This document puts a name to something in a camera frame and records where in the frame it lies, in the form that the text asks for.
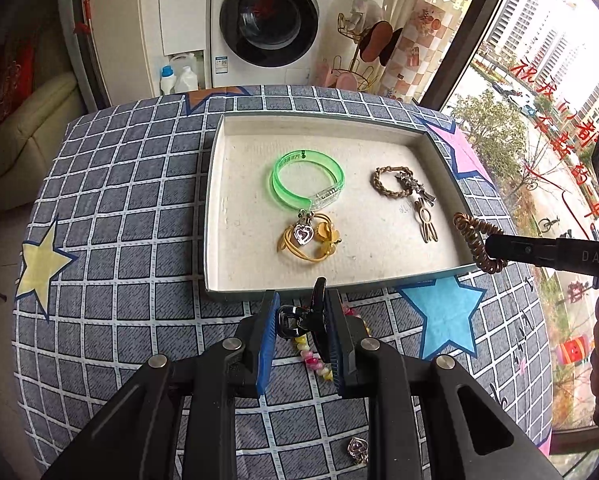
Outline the teal jewelry tray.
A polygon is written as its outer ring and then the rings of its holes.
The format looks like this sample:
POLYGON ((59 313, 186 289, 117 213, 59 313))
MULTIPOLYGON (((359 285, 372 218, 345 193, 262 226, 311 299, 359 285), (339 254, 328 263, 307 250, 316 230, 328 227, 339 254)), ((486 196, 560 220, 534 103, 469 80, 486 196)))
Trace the teal jewelry tray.
POLYGON ((319 115, 226 115, 210 156, 205 285, 221 299, 252 299, 266 289, 307 292, 320 276, 342 292, 361 292, 464 274, 475 266, 452 217, 467 209, 428 132, 319 115), (344 173, 341 194, 322 210, 342 240, 320 263, 278 249, 298 210, 273 194, 273 167, 302 148, 332 157, 344 173), (408 167, 435 196, 437 240, 424 242, 410 198, 392 200, 372 188, 372 172, 385 166, 408 167))

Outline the grey checkered star tablecloth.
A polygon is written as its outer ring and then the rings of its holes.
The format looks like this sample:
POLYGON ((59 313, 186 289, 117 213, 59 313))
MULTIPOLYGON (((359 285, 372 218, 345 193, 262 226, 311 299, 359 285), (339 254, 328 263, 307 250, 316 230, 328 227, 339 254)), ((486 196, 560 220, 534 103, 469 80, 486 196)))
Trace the grey checkered star tablecloth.
MULTIPOLYGON (((50 272, 45 306, 16 292, 14 376, 34 459, 45 471, 136 368, 154 353, 196 356, 256 301, 218 302, 203 284, 203 224, 210 148, 226 113, 317 113, 369 118, 370 126, 451 129, 451 119, 413 104, 308 86, 219 90, 200 104, 162 96, 70 122, 34 204, 23 248, 68 255, 50 272)), ((471 316, 476 354, 449 351, 548 454, 552 379, 545 318, 531 270, 461 275, 485 296, 471 316)), ((379 337, 419 353, 424 318, 397 290, 344 295, 379 337)), ((260 399, 236 402, 237 479, 365 479, 347 452, 367 435, 362 400, 339 400, 307 370, 293 342, 278 339, 260 399)))

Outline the white washing machine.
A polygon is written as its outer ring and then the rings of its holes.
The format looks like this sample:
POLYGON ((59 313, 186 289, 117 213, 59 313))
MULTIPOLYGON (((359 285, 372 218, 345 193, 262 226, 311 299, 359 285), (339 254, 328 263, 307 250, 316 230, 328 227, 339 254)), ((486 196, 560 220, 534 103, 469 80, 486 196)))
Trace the white washing machine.
POLYGON ((309 84, 332 0, 210 0, 215 87, 309 84))

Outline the heart pendant silver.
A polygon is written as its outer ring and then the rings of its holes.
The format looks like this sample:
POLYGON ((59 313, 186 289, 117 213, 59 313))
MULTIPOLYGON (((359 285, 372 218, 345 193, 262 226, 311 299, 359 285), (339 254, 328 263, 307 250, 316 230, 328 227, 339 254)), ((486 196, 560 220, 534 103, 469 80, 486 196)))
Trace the heart pendant silver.
POLYGON ((299 211, 297 221, 292 229, 293 242, 297 247, 306 246, 313 240, 313 212, 310 210, 299 211))
POLYGON ((347 444, 347 452, 356 464, 369 462, 369 443, 360 437, 352 437, 347 444))

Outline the green translucent bangle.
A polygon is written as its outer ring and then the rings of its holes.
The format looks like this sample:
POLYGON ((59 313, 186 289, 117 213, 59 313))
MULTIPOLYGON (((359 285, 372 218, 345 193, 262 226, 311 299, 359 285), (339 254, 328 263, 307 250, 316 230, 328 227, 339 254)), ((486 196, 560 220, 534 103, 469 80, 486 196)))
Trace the green translucent bangle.
POLYGON ((334 203, 345 184, 344 170, 331 156, 307 148, 290 151, 282 155, 273 165, 270 183, 272 191, 281 202, 296 210, 317 212, 334 203), (330 176, 331 183, 323 190, 310 196, 298 195, 283 184, 281 171, 293 164, 309 164, 324 170, 330 176))

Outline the black hair claw clip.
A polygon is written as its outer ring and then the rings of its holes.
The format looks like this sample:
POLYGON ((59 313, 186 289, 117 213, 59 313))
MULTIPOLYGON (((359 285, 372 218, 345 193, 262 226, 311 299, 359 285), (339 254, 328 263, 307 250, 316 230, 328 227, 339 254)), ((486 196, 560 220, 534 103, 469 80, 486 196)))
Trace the black hair claw clip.
POLYGON ((319 328, 320 316, 310 308, 284 304, 276 311, 275 329, 279 337, 290 340, 313 333, 319 328))

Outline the white detergent bottle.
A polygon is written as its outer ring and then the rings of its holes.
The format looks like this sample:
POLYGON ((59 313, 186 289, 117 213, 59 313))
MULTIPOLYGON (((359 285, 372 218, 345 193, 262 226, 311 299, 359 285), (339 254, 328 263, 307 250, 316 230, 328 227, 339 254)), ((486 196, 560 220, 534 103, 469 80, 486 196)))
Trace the white detergent bottle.
POLYGON ((173 94, 176 87, 177 76, 174 74, 173 68, 170 65, 162 66, 160 71, 159 88, 163 96, 173 94))

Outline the red cushion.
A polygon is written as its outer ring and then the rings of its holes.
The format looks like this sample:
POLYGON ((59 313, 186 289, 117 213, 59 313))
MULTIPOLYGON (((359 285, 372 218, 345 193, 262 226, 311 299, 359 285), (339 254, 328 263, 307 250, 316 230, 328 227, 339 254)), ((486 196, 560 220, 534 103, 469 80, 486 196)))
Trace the red cushion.
POLYGON ((0 44, 0 125, 32 95, 34 43, 30 38, 0 44))

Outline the beige sofa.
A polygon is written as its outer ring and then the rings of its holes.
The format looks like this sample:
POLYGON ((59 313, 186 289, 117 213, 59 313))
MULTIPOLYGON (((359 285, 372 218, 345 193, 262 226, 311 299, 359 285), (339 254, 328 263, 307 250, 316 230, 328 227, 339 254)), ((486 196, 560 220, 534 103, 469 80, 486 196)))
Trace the beige sofa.
POLYGON ((62 73, 37 88, 0 125, 0 211, 32 203, 67 126, 86 113, 78 82, 62 73))

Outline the star rhinestone hair clip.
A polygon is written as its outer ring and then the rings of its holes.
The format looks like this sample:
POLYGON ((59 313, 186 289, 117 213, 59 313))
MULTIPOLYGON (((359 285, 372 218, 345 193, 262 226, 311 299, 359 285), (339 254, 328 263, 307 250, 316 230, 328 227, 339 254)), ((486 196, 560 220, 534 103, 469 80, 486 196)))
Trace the star rhinestone hair clip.
POLYGON ((431 207, 435 205, 436 197, 426 191, 424 185, 419 180, 414 178, 414 175, 410 170, 399 171, 398 174, 396 174, 396 180, 403 188, 403 191, 405 191, 408 195, 414 194, 417 196, 418 200, 429 204, 431 207))

